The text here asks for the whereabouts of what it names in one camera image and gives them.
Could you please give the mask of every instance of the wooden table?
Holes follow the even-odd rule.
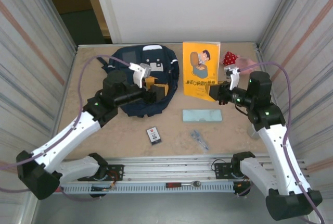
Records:
[[[104,158],[203,154],[201,147],[190,137],[189,133],[193,129],[198,130],[209,144],[208,154],[241,151],[266,152],[265,145],[261,140],[253,140],[247,135],[247,127],[250,122],[247,117],[235,109],[234,104],[220,106],[218,102],[208,102],[183,94],[182,44],[165,44],[165,46],[175,51],[181,74],[178,90],[163,113],[152,117],[138,118],[128,117],[119,109],[115,118],[86,139],[68,158],[82,158],[93,152],[99,153]],[[84,63],[90,57],[98,54],[112,55],[121,47],[123,46],[79,47],[59,129],[67,126],[78,114],[77,84]],[[226,51],[257,60],[252,43],[222,43],[221,55]],[[84,104],[88,98],[93,97],[95,92],[102,88],[105,76],[106,73],[101,69],[101,63],[97,60],[92,61],[82,80],[81,91]],[[222,66],[220,66],[219,80],[225,80]],[[248,76],[242,76],[239,86],[245,89],[247,83]],[[220,123],[184,123],[182,121],[183,109],[220,109],[223,120]],[[152,146],[146,130],[155,126],[162,142]]]

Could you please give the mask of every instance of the white wall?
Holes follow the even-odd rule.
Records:
[[[258,41],[281,0],[100,0],[114,43]]]

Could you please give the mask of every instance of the cable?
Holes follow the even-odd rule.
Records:
[[[115,184],[117,181],[118,181],[118,175],[117,175],[117,172],[113,171],[113,170],[109,170],[109,172],[111,173],[114,173],[115,176],[114,176],[114,180],[113,180],[113,183]]]
[[[241,193],[239,193],[239,194],[237,194],[237,195],[238,195],[238,196],[241,196],[241,195],[245,194],[245,193],[248,192],[252,187],[253,187],[253,183],[250,182],[250,186],[249,186],[247,189],[245,189],[243,192],[241,192]]]
[[[244,179],[241,182],[249,183],[249,178],[247,176],[245,176]]]
[[[101,196],[98,198],[78,198],[78,197],[66,194],[64,192],[64,190],[62,189],[62,187],[60,187],[60,191],[65,197],[67,197],[68,199],[75,201],[75,202],[92,202],[92,201],[96,201],[96,200],[101,200]]]
[[[238,112],[241,112],[243,115],[248,116],[244,111],[240,110],[239,107],[237,107],[237,104],[235,104],[235,108],[237,109]]]
[[[15,166],[20,166],[20,165],[23,165],[25,163],[29,163],[39,157],[41,157],[43,154],[45,154],[46,152],[50,151],[52,148],[54,148],[55,146],[57,146],[60,142],[62,142],[72,131],[73,129],[76,127],[76,125],[78,125],[79,121],[80,121],[80,117],[81,117],[81,114],[82,114],[82,108],[83,108],[83,99],[82,99],[82,95],[81,95],[81,82],[82,82],[82,77],[83,77],[83,72],[84,70],[86,69],[86,67],[90,64],[90,62],[94,59],[96,59],[97,57],[105,57],[105,58],[109,58],[109,59],[113,59],[115,61],[118,61],[126,66],[130,66],[130,64],[126,63],[125,61],[123,60],[120,60],[116,57],[113,57],[113,56],[109,56],[109,55],[97,55],[97,56],[93,56],[91,58],[88,59],[88,61],[84,64],[82,70],[81,70],[81,73],[80,73],[80,76],[79,76],[79,81],[78,81],[78,96],[79,96],[79,113],[78,113],[78,116],[76,118],[76,120],[74,121],[73,123],[73,126],[58,140],[56,141],[54,144],[52,144],[51,146],[49,146],[47,149],[44,150],[44,153],[40,153],[40,154],[37,154],[35,156],[32,156],[26,160],[22,160],[18,163],[13,163],[13,164],[8,164],[8,165],[4,165],[4,166],[0,166],[0,170],[6,170],[8,168],[11,168],[11,167],[15,167]],[[0,188],[0,191],[2,192],[6,192],[6,193],[22,193],[22,192],[26,192],[28,191],[28,189],[26,191],[22,191],[22,190],[9,190],[9,189],[4,189],[4,188]]]
[[[221,160],[221,161],[223,161],[224,163],[227,163],[225,160],[222,160],[222,159],[216,159],[215,161],[213,161],[213,163],[210,165],[210,169],[213,170],[214,172],[216,172],[216,170],[213,169],[213,165],[214,165],[214,163],[217,162],[218,160]]]
[[[297,173],[296,173],[295,169],[292,166],[292,163],[291,163],[291,160],[290,160],[290,157],[289,157],[289,154],[288,154],[288,150],[287,150],[287,147],[286,147],[287,139],[288,139],[289,132],[290,132],[290,129],[291,129],[291,83],[290,83],[290,79],[289,79],[289,76],[287,74],[287,71],[280,64],[275,63],[273,61],[268,61],[268,62],[263,62],[263,63],[257,63],[257,64],[254,64],[254,65],[250,65],[250,66],[248,66],[246,68],[240,69],[239,71],[242,72],[242,71],[245,71],[247,69],[251,69],[251,68],[254,68],[256,66],[261,66],[261,65],[275,65],[279,69],[281,69],[283,71],[283,73],[285,74],[285,77],[287,79],[287,86],[288,86],[288,100],[289,100],[289,102],[288,102],[288,113],[289,114],[288,114],[287,131],[286,131],[286,133],[285,133],[285,135],[283,137],[283,151],[285,153],[286,160],[287,160],[288,166],[289,166],[289,168],[291,170],[291,173],[293,174],[293,176],[294,176],[294,178],[296,180],[296,183],[298,184],[299,188],[301,189],[301,191],[304,194],[304,196],[307,199],[307,201],[310,203],[310,205],[313,208],[313,210],[318,215],[318,217],[319,217],[319,219],[321,221],[321,224],[325,224],[323,216],[321,215],[321,213],[319,212],[318,208],[315,206],[315,204],[313,203],[313,201],[311,200],[311,198],[308,196],[305,188],[302,186],[302,184],[300,184],[300,179],[298,178]],[[314,222],[307,221],[304,218],[302,218],[302,220],[304,220],[305,222],[310,223],[310,224],[315,224]]]

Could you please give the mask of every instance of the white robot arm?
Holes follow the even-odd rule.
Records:
[[[131,63],[134,70],[133,85],[126,82],[122,71],[113,71],[103,81],[103,89],[83,107],[83,111],[60,133],[43,146],[28,153],[22,151],[17,162],[42,154],[35,160],[18,166],[19,179],[42,200],[49,197],[60,184],[82,177],[94,176],[101,179],[106,175],[107,162],[98,154],[89,154],[83,159],[62,162],[66,156],[91,134],[100,130],[118,114],[118,107],[143,99],[147,103],[156,101],[155,92],[146,91],[142,79],[150,75],[150,66]],[[68,134],[60,143],[52,147],[60,138]]]
[[[280,108],[271,102],[272,82],[268,73],[252,72],[248,88],[243,90],[237,87],[239,69],[230,65],[225,67],[225,72],[231,82],[224,81],[210,86],[209,94],[219,101],[220,105],[232,102],[236,106],[246,108],[248,119],[267,147],[276,178],[258,163],[251,152],[233,156],[233,174],[237,177],[247,176],[259,188],[266,197],[266,206],[273,219],[281,220],[309,214],[313,208],[299,185],[304,187],[316,206],[323,199],[319,191],[311,189],[298,166],[288,139],[284,146],[283,139],[287,128]],[[287,160],[284,147],[289,154],[290,162]],[[289,163],[300,182],[293,176]]]

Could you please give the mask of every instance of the yellow book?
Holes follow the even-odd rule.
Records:
[[[184,94],[214,102],[206,85],[217,84],[219,42],[183,42]]]

